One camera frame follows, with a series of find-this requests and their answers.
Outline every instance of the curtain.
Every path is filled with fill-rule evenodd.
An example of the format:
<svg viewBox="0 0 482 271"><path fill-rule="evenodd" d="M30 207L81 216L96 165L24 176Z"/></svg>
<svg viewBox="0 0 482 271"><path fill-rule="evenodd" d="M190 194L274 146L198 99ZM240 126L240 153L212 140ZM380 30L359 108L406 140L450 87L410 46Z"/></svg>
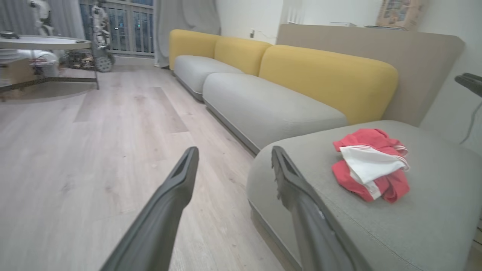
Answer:
<svg viewBox="0 0 482 271"><path fill-rule="evenodd" d="M221 23L215 0L156 0L154 3L154 62L169 65L169 33L185 29L219 35Z"/></svg>
<svg viewBox="0 0 482 271"><path fill-rule="evenodd" d="M0 0L0 30L20 35L38 35L28 0ZM47 0L52 10L55 35L84 39L79 0Z"/></svg>

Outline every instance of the yellow cushion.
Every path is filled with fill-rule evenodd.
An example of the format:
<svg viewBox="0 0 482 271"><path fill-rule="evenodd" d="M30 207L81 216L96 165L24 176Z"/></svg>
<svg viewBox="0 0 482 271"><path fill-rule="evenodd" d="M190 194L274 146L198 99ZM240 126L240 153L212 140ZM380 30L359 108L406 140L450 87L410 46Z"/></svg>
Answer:
<svg viewBox="0 0 482 271"><path fill-rule="evenodd" d="M221 36L175 29L169 36L169 69L174 70L178 55L197 55L214 58L214 46Z"/></svg>
<svg viewBox="0 0 482 271"><path fill-rule="evenodd" d="M341 111L350 124L381 119L398 84L390 64L287 45L266 50L259 77Z"/></svg>
<svg viewBox="0 0 482 271"><path fill-rule="evenodd" d="M262 41L221 37L216 43L214 59L238 68L246 74L258 76L263 54L271 46Z"/></svg>

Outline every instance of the sofa seat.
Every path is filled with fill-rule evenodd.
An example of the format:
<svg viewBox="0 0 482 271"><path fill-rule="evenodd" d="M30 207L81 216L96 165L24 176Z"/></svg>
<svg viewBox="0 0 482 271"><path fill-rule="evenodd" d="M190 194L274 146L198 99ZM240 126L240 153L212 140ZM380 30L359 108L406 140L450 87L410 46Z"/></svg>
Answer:
<svg viewBox="0 0 482 271"><path fill-rule="evenodd" d="M203 98L254 153L284 138L347 125L340 111L253 75L211 74Z"/></svg>
<svg viewBox="0 0 482 271"><path fill-rule="evenodd" d="M360 128L379 128L409 151L410 192L394 204L367 203L341 187L333 143ZM374 271L461 271L482 208L482 158L413 126L378 121L285 139L255 158L247 196L255 214L294 263L300 256L291 214L277 200L272 146L283 147L325 201Z"/></svg>
<svg viewBox="0 0 482 271"><path fill-rule="evenodd" d="M202 101L202 85L208 75L216 72L243 74L241 70L221 61L196 55L176 57L174 67L174 75L177 79L200 101Z"/></svg>

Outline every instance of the cable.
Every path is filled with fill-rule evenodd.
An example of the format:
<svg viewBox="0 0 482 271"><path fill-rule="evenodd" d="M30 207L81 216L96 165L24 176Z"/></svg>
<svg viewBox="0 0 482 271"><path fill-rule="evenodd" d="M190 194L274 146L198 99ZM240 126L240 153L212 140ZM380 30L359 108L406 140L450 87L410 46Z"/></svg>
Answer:
<svg viewBox="0 0 482 271"><path fill-rule="evenodd" d="M469 130L467 131L467 135L465 136L465 138L459 143L459 145L462 145L465 143L465 141L467 141L467 139L470 137L470 133L472 133L472 128L474 127L474 122L475 122L475 116L477 115L477 111L479 111L479 109L482 107L482 102L479 104L479 106L477 106L477 108L475 108L475 110L472 112L472 117L471 117L471 120L470 120L470 126L469 126Z"/></svg>

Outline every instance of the white wall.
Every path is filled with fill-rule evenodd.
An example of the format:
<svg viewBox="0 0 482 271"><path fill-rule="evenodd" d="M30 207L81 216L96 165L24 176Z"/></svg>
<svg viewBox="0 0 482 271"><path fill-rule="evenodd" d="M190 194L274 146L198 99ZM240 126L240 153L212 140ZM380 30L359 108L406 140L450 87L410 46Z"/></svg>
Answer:
<svg viewBox="0 0 482 271"><path fill-rule="evenodd" d="M283 0L216 0L221 19L221 35L274 44L280 24Z"/></svg>
<svg viewBox="0 0 482 271"><path fill-rule="evenodd" d="M466 43L465 51L421 124L422 128L454 142L460 142L465 137L470 115L482 102L482 98L454 81L456 75L464 72L482 76L482 31L478 29L482 26L480 12L481 0L433 0L419 28L423 32L456 35ZM482 110L464 146L482 155Z"/></svg>
<svg viewBox="0 0 482 271"><path fill-rule="evenodd" d="M373 25L381 2L382 0L304 0L304 24L351 22L358 26ZM249 38L253 28L257 31L255 40L275 43L282 4L282 0L217 0L222 35ZM418 29L420 32L456 35L466 43L465 51L420 126L453 142L464 138L470 114L482 101L482 98L453 79L463 72L482 76L482 30L477 29L482 27L480 12L482 0L432 0ZM464 146L482 155L482 110L478 114L472 136Z"/></svg>
<svg viewBox="0 0 482 271"><path fill-rule="evenodd" d="M382 0L304 0L305 25L353 23L374 25Z"/></svg>

